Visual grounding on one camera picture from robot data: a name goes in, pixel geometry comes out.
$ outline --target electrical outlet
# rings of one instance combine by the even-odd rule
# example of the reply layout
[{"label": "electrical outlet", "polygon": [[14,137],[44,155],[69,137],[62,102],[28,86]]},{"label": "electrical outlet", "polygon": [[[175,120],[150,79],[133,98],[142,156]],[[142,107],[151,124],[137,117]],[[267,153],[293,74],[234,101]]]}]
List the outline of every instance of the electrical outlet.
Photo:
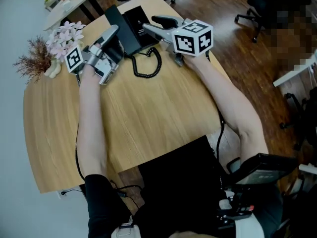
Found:
[{"label": "electrical outlet", "polygon": [[56,191],[57,196],[58,196],[59,199],[63,199],[63,198],[65,198],[65,197],[67,196],[66,194],[62,195],[62,194],[61,194],[62,191],[64,191],[64,190],[62,189],[62,190]]}]

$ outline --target coiled black cable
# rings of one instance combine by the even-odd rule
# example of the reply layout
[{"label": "coiled black cable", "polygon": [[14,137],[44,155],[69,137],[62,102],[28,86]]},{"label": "coiled black cable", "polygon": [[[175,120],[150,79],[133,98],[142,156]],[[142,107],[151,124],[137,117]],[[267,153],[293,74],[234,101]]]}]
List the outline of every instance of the coiled black cable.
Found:
[{"label": "coiled black cable", "polygon": [[152,53],[154,53],[154,55],[155,55],[155,56],[157,57],[157,59],[158,59],[157,68],[156,68],[156,70],[155,70],[152,74],[139,73],[139,72],[138,72],[137,62],[136,62],[136,60],[135,60],[135,57],[134,57],[133,55],[125,54],[125,57],[127,57],[127,58],[129,58],[129,59],[132,60],[133,72],[134,72],[134,75],[135,75],[136,77],[151,78],[151,77],[155,77],[155,76],[159,73],[159,71],[160,71],[160,69],[161,69],[161,67],[162,67],[162,58],[161,58],[161,56],[160,56],[160,54],[159,54],[159,51],[158,51],[156,48],[151,47],[151,48],[149,48],[149,50],[146,52],[146,54],[145,54],[145,53],[139,53],[139,54],[144,55],[144,56],[147,56],[147,57],[150,57]]}]

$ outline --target person's right arm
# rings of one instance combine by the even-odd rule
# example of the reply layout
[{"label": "person's right arm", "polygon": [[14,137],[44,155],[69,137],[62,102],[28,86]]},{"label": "person's right arm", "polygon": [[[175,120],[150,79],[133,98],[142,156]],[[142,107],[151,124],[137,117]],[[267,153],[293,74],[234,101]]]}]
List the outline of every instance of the person's right arm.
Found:
[{"label": "person's right arm", "polygon": [[224,120],[240,137],[241,162],[258,153],[268,153],[261,120],[250,101],[225,78],[205,55],[184,56],[210,91]]}]

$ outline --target forearm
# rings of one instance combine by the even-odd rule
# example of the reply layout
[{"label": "forearm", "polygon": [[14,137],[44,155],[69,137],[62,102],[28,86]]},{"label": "forearm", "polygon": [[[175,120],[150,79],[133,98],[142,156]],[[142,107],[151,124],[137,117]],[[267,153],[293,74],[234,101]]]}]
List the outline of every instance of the forearm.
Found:
[{"label": "forearm", "polygon": [[106,176],[106,141],[99,85],[80,86],[78,161],[83,176]]},{"label": "forearm", "polygon": [[189,58],[186,63],[210,91],[224,120],[240,137],[241,159],[267,153],[261,120],[250,101],[206,58]]}]

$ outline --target white vase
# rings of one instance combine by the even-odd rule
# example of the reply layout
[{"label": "white vase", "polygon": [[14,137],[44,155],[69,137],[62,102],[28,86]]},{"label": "white vase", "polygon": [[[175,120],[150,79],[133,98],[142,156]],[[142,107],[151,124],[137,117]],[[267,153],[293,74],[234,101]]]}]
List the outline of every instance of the white vase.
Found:
[{"label": "white vase", "polygon": [[55,78],[57,74],[60,73],[60,70],[61,70],[60,60],[52,59],[51,66],[45,71],[44,75],[50,78]]}]

